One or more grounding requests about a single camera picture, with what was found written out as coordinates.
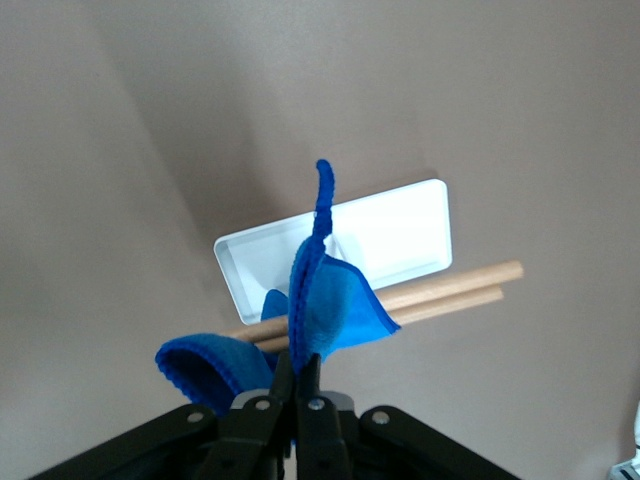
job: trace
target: screw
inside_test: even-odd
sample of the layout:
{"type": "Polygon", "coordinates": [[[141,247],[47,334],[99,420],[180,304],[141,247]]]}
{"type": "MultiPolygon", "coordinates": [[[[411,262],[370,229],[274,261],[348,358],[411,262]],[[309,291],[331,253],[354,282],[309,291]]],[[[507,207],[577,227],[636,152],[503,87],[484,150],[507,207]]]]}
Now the screw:
{"type": "Polygon", "coordinates": [[[373,415],[371,416],[371,420],[373,420],[373,423],[377,423],[378,425],[386,425],[391,421],[391,418],[386,412],[378,410],[377,412],[373,413],[373,415]]]}
{"type": "Polygon", "coordinates": [[[193,412],[190,413],[187,417],[187,422],[189,423],[198,423],[200,420],[204,418],[204,413],[202,412],[193,412]]]}
{"type": "Polygon", "coordinates": [[[309,400],[307,406],[311,410],[322,410],[324,408],[324,400],[322,400],[321,398],[312,398],[311,400],[309,400]]]}
{"type": "Polygon", "coordinates": [[[271,402],[269,400],[258,400],[256,402],[256,409],[258,410],[266,410],[271,406],[271,402]]]}

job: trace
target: white object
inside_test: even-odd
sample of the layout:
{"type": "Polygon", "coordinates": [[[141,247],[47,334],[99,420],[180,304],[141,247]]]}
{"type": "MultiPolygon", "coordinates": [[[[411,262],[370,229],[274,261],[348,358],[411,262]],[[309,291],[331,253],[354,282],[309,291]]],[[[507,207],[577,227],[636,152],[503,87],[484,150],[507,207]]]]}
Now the white object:
{"type": "MultiPolygon", "coordinates": [[[[334,205],[327,254],[358,267],[371,288],[451,265],[447,186],[426,180],[334,205]]],[[[260,321],[270,289],[287,294],[295,254],[311,235],[306,213],[220,237],[213,247],[242,322],[260,321]]]]}
{"type": "Polygon", "coordinates": [[[636,438],[636,456],[631,460],[614,465],[609,470],[607,480],[640,480],[640,404],[634,424],[636,438]]]}

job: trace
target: blue cloth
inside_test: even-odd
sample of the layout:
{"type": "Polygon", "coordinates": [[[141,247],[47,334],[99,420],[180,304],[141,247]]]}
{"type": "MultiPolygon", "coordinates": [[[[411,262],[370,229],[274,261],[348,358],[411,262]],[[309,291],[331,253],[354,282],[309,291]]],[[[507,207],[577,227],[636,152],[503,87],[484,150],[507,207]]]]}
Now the blue cloth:
{"type": "MultiPolygon", "coordinates": [[[[339,348],[353,347],[393,334],[391,320],[362,272],[325,254],[331,234],[334,177],[326,160],[317,164],[320,188],[313,232],[291,270],[289,298],[267,293],[261,319],[289,315],[289,349],[299,374],[314,353],[323,360],[339,348]]],[[[158,368],[192,402],[225,415],[239,393],[269,388],[277,356],[232,338],[201,333],[171,340],[156,355],[158,368]]]]}

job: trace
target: blue microfiber towel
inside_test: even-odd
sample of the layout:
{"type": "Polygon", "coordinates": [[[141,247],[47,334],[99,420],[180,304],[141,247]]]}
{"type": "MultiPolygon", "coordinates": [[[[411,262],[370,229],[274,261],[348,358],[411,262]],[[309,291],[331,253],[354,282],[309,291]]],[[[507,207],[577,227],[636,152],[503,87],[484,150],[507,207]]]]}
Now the blue microfiber towel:
{"type": "MultiPolygon", "coordinates": [[[[338,348],[379,340],[400,327],[389,318],[362,273],[325,254],[332,232],[334,177],[317,164],[320,188],[312,235],[300,246],[291,270],[289,298],[267,293],[261,319],[289,314],[293,368],[300,372],[314,353],[326,359],[338,348]]],[[[156,354],[158,368],[192,402],[228,413],[236,395],[269,388],[277,356],[232,338],[201,333],[171,340],[156,354]]]]}

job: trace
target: rectangular white plastic tray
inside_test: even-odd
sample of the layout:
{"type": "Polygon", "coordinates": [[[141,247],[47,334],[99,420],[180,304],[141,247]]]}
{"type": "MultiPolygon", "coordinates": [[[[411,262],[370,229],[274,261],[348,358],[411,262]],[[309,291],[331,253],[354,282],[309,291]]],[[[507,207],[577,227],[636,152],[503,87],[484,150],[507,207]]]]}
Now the rectangular white plastic tray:
{"type": "MultiPolygon", "coordinates": [[[[327,254],[358,267],[374,290],[451,265],[447,186],[426,180],[333,207],[327,254]]],[[[267,291],[285,294],[313,212],[220,237],[213,247],[245,324],[260,321],[267,291]]]]}

